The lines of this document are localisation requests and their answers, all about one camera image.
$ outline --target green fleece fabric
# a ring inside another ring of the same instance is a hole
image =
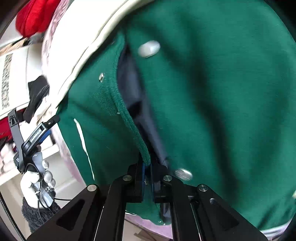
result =
[[[186,184],[209,185],[261,230],[289,221],[296,211],[296,43],[277,14],[259,0],[157,0],[123,29],[124,37],[118,33],[89,59],[59,107],[59,127],[86,183],[111,183],[138,151],[149,164],[116,85],[125,38],[171,169],[191,171]],[[150,40],[160,51],[140,57]],[[128,210],[157,222],[148,203]]]

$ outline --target white glove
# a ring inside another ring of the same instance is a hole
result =
[[[49,163],[46,160],[42,161],[42,165],[45,169],[49,168]],[[28,205],[32,208],[38,208],[38,197],[32,187],[33,183],[37,183],[39,181],[39,174],[37,172],[27,171],[23,175],[20,181],[20,188],[22,193],[28,203]],[[52,178],[52,173],[50,171],[46,171],[44,175],[44,181],[48,184],[49,187],[54,188],[56,182]],[[47,208],[45,201],[40,197],[40,201],[43,206]]]

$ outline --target cream fabric trim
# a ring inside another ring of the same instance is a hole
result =
[[[91,168],[91,173],[92,173],[92,175],[93,175],[93,180],[94,180],[94,172],[93,172],[93,170],[92,170],[91,161],[90,161],[90,159],[89,159],[89,154],[87,153],[87,150],[86,150],[85,141],[84,141],[84,136],[83,136],[83,133],[82,133],[81,126],[80,126],[79,122],[78,122],[76,119],[74,119],[74,122],[76,123],[76,127],[77,127],[77,130],[78,130],[79,136],[80,136],[80,140],[81,140],[82,148],[83,148],[85,154],[87,155],[87,159],[89,160],[89,166],[90,166],[90,168]]]
[[[75,0],[56,28],[49,53],[51,108],[65,97],[89,57],[132,10],[152,0]]]

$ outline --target black metal bracket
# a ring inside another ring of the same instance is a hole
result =
[[[266,241],[266,237],[208,186],[183,184],[167,168],[152,162],[154,201],[169,203],[174,241]],[[28,241],[120,241],[127,202],[141,203],[144,164],[128,168],[111,185],[89,185]]]

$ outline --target white stripe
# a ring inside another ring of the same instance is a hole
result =
[[[83,136],[83,133],[82,133],[81,126],[80,126],[79,122],[78,122],[76,119],[74,119],[74,122],[76,123],[76,127],[77,127],[77,130],[78,130],[79,136],[80,136],[80,140],[81,140],[82,148],[83,148],[83,150],[84,150],[84,152],[85,152],[85,154],[87,155],[87,158],[88,158],[88,160],[89,160],[89,166],[90,166],[90,168],[91,168],[91,173],[92,173],[92,175],[93,175],[93,179],[94,179],[94,172],[93,172],[92,167],[91,167],[91,161],[90,161],[90,159],[89,159],[89,154],[87,153],[87,150],[86,150],[85,141],[84,141],[84,136]]]

